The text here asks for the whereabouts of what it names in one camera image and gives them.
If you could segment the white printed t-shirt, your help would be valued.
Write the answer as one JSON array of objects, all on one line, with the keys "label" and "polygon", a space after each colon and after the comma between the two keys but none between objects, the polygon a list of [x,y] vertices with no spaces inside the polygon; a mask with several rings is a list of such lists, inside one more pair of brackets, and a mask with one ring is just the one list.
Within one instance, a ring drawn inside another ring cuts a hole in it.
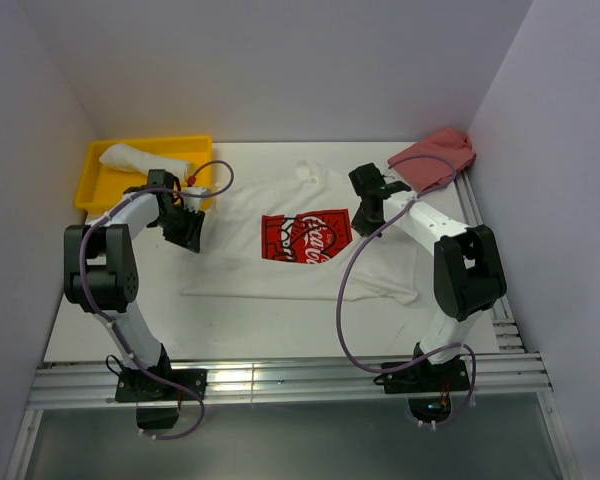
[{"label": "white printed t-shirt", "polygon": [[362,237],[348,179],[300,161],[278,181],[235,185],[204,221],[184,268],[186,296],[334,300]]}]

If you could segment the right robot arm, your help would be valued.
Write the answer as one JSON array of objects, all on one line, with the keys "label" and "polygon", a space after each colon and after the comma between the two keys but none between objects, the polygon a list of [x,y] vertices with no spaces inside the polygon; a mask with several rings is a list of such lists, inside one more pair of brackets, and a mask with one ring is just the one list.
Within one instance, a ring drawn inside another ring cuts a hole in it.
[{"label": "right robot arm", "polygon": [[415,383],[426,390],[435,389],[447,377],[446,364],[469,349],[465,340],[481,313],[506,294],[495,235],[486,225],[472,227],[448,217],[426,203],[424,193],[415,192],[402,181],[388,183],[372,163],[352,170],[349,180],[360,198],[352,228],[363,242],[347,264],[336,300],[336,331],[342,350],[358,368],[375,371],[358,362],[346,346],[342,303],[349,275],[364,248],[395,226],[433,258],[437,311],[416,345],[414,360],[379,371],[389,374],[413,366]]}]

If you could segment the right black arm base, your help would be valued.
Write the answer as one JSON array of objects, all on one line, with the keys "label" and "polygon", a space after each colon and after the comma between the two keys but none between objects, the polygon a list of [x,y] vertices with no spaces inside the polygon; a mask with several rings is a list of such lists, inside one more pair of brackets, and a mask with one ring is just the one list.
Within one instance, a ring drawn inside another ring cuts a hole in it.
[{"label": "right black arm base", "polygon": [[452,416],[452,393],[468,392],[471,386],[466,363],[459,356],[432,365],[425,360],[396,373],[373,379],[387,395],[406,395],[409,411],[418,424],[437,426]]}]

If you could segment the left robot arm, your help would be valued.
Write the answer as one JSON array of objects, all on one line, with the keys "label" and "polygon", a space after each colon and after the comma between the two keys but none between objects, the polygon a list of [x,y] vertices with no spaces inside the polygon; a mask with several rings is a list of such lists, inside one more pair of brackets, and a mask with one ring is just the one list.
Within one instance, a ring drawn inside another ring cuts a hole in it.
[{"label": "left robot arm", "polygon": [[163,238],[190,252],[200,250],[208,188],[181,186],[166,170],[150,171],[144,185],[92,223],[64,232],[64,295],[98,319],[120,352],[116,358],[122,388],[137,397],[163,399],[174,390],[202,391],[201,370],[175,370],[165,346],[151,333],[137,297],[139,272],[134,239],[159,228]]}]

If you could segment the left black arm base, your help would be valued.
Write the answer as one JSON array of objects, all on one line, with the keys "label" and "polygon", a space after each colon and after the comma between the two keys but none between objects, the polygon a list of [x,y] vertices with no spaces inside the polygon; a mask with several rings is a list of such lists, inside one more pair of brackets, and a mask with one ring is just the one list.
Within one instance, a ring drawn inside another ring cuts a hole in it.
[{"label": "left black arm base", "polygon": [[156,366],[147,370],[168,381],[158,382],[141,370],[124,366],[108,355],[105,366],[117,378],[114,402],[136,404],[136,425],[144,431],[166,431],[179,420],[184,401],[204,400],[208,371],[203,368],[174,369],[163,350]]}]

